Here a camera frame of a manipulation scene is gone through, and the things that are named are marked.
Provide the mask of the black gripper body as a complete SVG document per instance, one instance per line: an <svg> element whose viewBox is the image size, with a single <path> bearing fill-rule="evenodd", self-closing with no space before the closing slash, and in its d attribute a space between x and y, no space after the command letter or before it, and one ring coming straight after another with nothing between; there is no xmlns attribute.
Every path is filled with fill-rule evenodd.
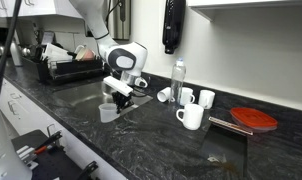
<svg viewBox="0 0 302 180"><path fill-rule="evenodd" d="M124 108L126 103L132 102L131 96L126 97L123 94L121 94L120 92L113 92L112 98L113 98L114 103L116 105L119 105L121 107L121 109Z"/></svg>

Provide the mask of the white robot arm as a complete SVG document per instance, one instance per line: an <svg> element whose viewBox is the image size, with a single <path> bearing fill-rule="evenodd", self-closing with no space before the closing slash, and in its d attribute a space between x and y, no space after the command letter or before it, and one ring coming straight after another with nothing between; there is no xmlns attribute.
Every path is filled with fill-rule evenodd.
<svg viewBox="0 0 302 180"><path fill-rule="evenodd" d="M114 103L117 113L130 107L133 86L140 79L144 86L147 82L141 77L142 70L147 60L147 49L137 43L118 44L109 34L105 18L107 16L107 3L105 0L69 0L72 6L84 19L90 29L99 50L102 60L112 70L121 71L121 78L116 79L112 75L103 79L103 82L113 88Z"/></svg>

